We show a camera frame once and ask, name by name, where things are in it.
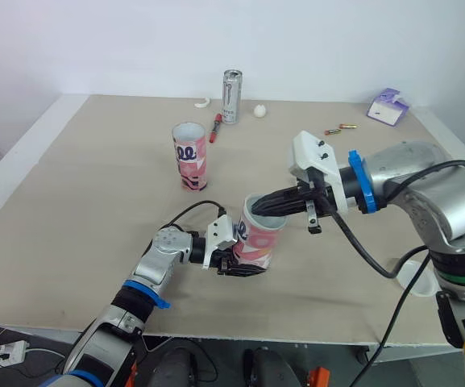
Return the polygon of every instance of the table surface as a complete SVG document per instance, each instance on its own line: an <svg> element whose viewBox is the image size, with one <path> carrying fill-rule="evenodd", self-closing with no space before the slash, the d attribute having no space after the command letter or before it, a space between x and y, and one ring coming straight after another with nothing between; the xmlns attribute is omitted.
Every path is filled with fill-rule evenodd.
<svg viewBox="0 0 465 387"><path fill-rule="evenodd" d="M77 100L72 110L81 108L72 118L62 113L64 121L52 118L60 109L53 106L40 121L51 132L49 139L32 128L7 155L31 171L12 174L4 166L10 161L0 163L1 185L4 173L22 175L11 183L22 181L15 190L2 189L8 200L0 195L0 324L83 329L111 301L156 229L185 207L213 199L237 219L249 193L293 185L287 151L301 130L321 136L339 123L357 123L355 130L326 138L344 164L352 148L369 155L406 139L436 142L412 114L393 128L367 118L363 104L264 102L268 115L256 119L251 111L257 102L243 101L240 123L223 125L216 143L208 144L208 187L190 193L181 188L176 171L171 128L184 121L210 128L220 106L212 101L199 110L194 102L91 96ZM60 134L53 141L54 131ZM31 150L24 156L25 146ZM449 147L459 145L451 141ZM180 225L204 230L215 215L214 208L202 207ZM351 209L347 221L387 268L421 244L408 216L394 206L370 215ZM195 264L178 265L164 294L172 308L156 310L147 331L309 343L378 341L402 288L373 271L330 219L321 224L323 232L310 235L305 216L293 215L270 269L260 276L221 277ZM436 309L433 298L410 296L389 342L444 344Z"/></svg>

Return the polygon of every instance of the purple box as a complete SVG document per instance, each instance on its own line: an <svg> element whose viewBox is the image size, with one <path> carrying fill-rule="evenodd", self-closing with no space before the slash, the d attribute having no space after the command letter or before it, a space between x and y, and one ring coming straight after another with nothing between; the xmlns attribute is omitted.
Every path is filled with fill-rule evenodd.
<svg viewBox="0 0 465 387"><path fill-rule="evenodd" d="M384 89L368 108L367 116L394 127L405 116L409 105L399 97L401 92L395 89Z"/></svg>

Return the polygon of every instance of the electrical outlet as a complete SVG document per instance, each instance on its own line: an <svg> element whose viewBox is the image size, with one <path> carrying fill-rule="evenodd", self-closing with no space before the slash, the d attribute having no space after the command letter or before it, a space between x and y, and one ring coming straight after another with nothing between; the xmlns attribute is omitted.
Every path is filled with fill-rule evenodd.
<svg viewBox="0 0 465 387"><path fill-rule="evenodd" d="M0 345L0 368L22 363L29 345L24 340Z"/></svg>

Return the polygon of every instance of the blue mounting ring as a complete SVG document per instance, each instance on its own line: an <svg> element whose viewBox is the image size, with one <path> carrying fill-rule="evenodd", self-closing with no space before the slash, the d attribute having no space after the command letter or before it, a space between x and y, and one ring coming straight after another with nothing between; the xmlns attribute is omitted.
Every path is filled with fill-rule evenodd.
<svg viewBox="0 0 465 387"><path fill-rule="evenodd" d="M155 293L153 290L148 288L146 285L140 284L139 282L135 282L132 280L126 280L123 286L128 286L129 288L133 288L138 290L139 292L147 295L149 298L151 298L153 301L155 301L155 304L160 309L167 309L171 306L169 302L166 302L162 298L160 298L159 294Z"/></svg>
<svg viewBox="0 0 465 387"><path fill-rule="evenodd" d="M81 369L75 369L68 373L68 375L73 375L74 377L79 377L83 379L84 381L88 381L90 384L92 384L94 387L105 387L96 376L94 376L92 373L87 372L87 371L82 371Z"/></svg>
<svg viewBox="0 0 465 387"><path fill-rule="evenodd" d="M363 169L363 162L361 161L361 156L358 151L349 151L348 152L348 164L351 165L354 170L355 176L358 179L359 186L363 192L364 201L367 203L367 213L372 214L378 211L376 198L372 191L372 186L368 180L367 174Z"/></svg>

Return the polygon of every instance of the red marker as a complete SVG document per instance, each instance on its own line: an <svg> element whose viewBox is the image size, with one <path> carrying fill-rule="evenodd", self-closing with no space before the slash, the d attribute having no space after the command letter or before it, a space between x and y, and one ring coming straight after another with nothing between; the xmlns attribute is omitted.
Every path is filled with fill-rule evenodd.
<svg viewBox="0 0 465 387"><path fill-rule="evenodd" d="M216 114L214 117L214 127L213 130L210 132L209 142L213 143L216 140L216 135L218 135L219 124L222 123L222 115Z"/></svg>

